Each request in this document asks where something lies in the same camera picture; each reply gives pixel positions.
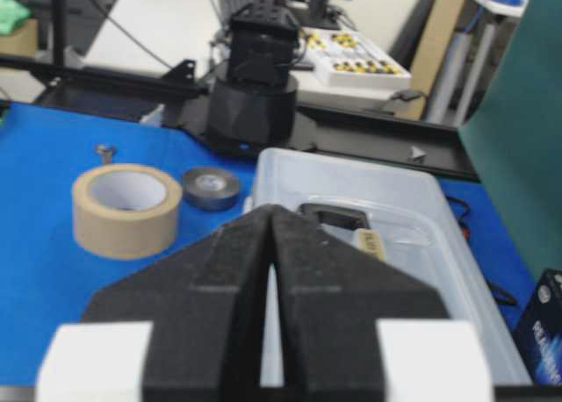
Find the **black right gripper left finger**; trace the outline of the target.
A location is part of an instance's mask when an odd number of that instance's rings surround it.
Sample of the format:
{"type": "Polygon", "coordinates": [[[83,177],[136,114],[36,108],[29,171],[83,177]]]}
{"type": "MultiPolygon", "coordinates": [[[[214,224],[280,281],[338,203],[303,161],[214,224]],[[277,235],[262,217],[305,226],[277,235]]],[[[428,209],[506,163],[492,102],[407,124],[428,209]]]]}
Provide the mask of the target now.
{"type": "Polygon", "coordinates": [[[259,386],[272,209],[97,291],[81,321],[148,320],[144,401],[248,401],[259,386]]]}

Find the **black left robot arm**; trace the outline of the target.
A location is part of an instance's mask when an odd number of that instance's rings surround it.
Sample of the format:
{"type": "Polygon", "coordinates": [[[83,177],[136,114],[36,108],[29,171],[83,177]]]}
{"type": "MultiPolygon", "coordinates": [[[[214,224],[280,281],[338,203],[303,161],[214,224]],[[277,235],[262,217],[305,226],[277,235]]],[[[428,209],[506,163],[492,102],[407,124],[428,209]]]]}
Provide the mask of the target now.
{"type": "MultiPolygon", "coordinates": [[[[289,138],[299,28],[276,0],[229,19],[232,42],[211,94],[206,133],[235,143],[289,138]]],[[[263,336],[277,246],[273,211],[256,209],[208,237],[97,291],[83,319],[151,328],[143,401],[279,401],[264,386],[263,336]]]]}

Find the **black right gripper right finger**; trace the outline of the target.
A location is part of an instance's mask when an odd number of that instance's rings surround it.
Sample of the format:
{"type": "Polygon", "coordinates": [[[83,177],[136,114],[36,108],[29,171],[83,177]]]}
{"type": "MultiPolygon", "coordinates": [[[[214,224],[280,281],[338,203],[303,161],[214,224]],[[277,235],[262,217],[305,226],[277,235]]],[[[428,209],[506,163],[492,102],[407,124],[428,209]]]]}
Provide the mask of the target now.
{"type": "Polygon", "coordinates": [[[381,401],[379,319],[448,319],[432,286],[271,210],[285,381],[299,401],[381,401]]]}

